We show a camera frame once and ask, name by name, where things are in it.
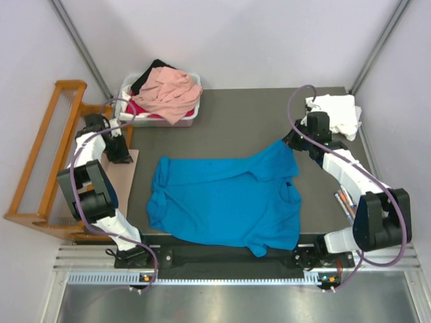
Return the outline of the blue t shirt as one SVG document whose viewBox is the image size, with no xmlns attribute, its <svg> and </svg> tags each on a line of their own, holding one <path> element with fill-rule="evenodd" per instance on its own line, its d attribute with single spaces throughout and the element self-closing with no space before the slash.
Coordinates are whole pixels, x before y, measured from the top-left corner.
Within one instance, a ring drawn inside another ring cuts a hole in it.
<svg viewBox="0 0 431 323">
<path fill-rule="evenodd" d="M 150 227 L 197 244 L 293 250 L 300 237 L 299 169 L 276 141 L 246 158 L 160 158 L 147 203 Z"/>
</svg>

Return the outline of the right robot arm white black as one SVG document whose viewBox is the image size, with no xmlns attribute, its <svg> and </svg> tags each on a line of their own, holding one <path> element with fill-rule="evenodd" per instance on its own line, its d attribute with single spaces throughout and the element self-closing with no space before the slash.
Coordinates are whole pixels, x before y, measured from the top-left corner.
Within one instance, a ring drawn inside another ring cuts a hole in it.
<svg viewBox="0 0 431 323">
<path fill-rule="evenodd" d="M 296 151 L 306 151 L 310 159 L 334 177 L 356 204 L 351 227 L 317 237 L 314 258 L 322 266 L 332 265 L 344 252 L 372 252 L 400 247 L 398 255 L 385 266 L 397 264 L 411 241 L 410 198 L 403 188 L 393 189 L 377 180 L 357 160 L 347 145 L 335 141 L 326 112 L 310 112 L 306 123 L 291 122 L 284 143 Z"/>
</svg>

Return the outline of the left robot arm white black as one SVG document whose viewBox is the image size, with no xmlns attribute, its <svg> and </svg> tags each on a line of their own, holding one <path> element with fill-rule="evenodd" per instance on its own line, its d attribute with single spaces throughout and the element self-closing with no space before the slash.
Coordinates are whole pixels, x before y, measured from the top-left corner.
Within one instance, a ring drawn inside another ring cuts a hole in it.
<svg viewBox="0 0 431 323">
<path fill-rule="evenodd" d="M 110 233 L 117 251 L 107 249 L 117 268 L 144 268 L 153 252 L 145 246 L 141 232 L 121 213 L 119 196 L 102 167 L 102 157 L 112 164 L 131 165 L 132 155 L 117 119 L 91 113 L 85 127 L 75 136 L 76 149 L 69 166 L 57 174 L 57 181 L 76 220 Z"/>
</svg>

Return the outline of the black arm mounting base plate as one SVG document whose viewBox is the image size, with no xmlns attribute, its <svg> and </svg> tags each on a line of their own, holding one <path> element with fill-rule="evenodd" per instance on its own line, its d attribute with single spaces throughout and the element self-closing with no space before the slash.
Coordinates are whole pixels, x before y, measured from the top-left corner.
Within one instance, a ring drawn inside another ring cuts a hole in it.
<svg viewBox="0 0 431 323">
<path fill-rule="evenodd" d="M 162 268 L 174 268 L 184 264 L 269 264 L 279 263 L 287 268 L 302 268 L 312 270 L 314 268 L 342 269 L 355 267 L 352 253 L 321 256 L 309 242 L 316 238 L 315 234 L 300 235 L 296 247 L 290 250 L 268 248 L 262 257 L 255 256 L 248 248 L 227 246 L 210 246 L 186 242 L 168 235 L 143 236 L 143 242 L 157 252 L 169 252 L 171 259 L 159 255 L 159 263 Z"/>
</svg>

